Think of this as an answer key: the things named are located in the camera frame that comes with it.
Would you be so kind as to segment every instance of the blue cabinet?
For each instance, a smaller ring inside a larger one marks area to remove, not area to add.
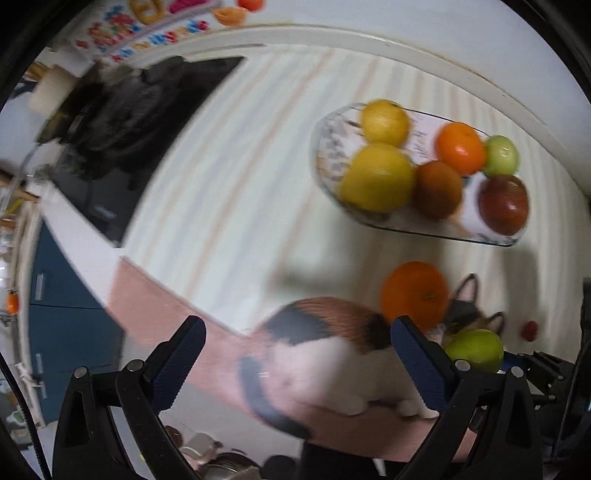
[[[123,330],[67,262],[47,226],[41,228],[31,282],[29,343],[46,422],[58,419],[72,371],[119,368]]]
[[[99,309],[31,305],[29,340],[34,367],[55,373],[117,365],[121,353],[121,328]]]
[[[61,253],[45,223],[37,243],[30,299],[33,305],[102,308]]]

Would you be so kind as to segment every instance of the cat paw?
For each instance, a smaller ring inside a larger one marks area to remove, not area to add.
[[[342,415],[350,417],[352,415],[363,413],[367,408],[368,403],[363,398],[351,396],[339,399],[334,410]]]
[[[437,410],[430,410],[429,408],[421,408],[418,412],[418,416],[422,419],[436,419],[439,416],[439,412]]]
[[[396,405],[396,413],[401,417],[414,417],[418,415],[418,405],[410,399],[401,400]]]

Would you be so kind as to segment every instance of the poster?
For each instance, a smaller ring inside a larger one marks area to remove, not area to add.
[[[87,58],[121,63],[203,32],[256,22],[265,1],[105,0],[82,21],[72,43]]]

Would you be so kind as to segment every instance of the red apple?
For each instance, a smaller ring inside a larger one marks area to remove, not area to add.
[[[500,235],[515,235],[530,214],[523,182],[513,175],[497,175],[480,188],[478,208],[482,220]]]

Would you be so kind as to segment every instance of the pink cloth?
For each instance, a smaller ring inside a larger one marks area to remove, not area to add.
[[[188,315],[203,318],[207,341],[187,382],[256,418],[243,399],[236,363],[242,355],[256,351],[256,339],[221,327],[125,260],[119,266],[108,310],[129,336],[149,348],[170,338]],[[264,388],[275,408],[310,429],[312,443],[342,452],[407,462],[433,425],[432,420],[403,419],[387,407],[372,406],[361,415],[346,417],[301,404],[274,385],[271,376],[264,379]],[[474,439],[468,431],[456,460],[466,458]]]

